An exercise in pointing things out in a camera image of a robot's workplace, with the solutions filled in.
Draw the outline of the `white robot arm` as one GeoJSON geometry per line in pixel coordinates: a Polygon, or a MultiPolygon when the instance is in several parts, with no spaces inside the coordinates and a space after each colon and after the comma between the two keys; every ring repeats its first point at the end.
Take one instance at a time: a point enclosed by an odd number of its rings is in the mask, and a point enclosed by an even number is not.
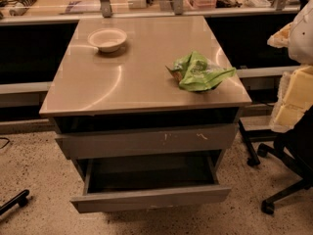
{"type": "Polygon", "coordinates": [[[271,35],[267,44],[286,47],[289,57],[300,63],[295,71],[283,73],[278,101],[271,115],[270,128],[284,133],[293,129],[313,106],[313,0],[309,0],[291,23],[271,35]]]}

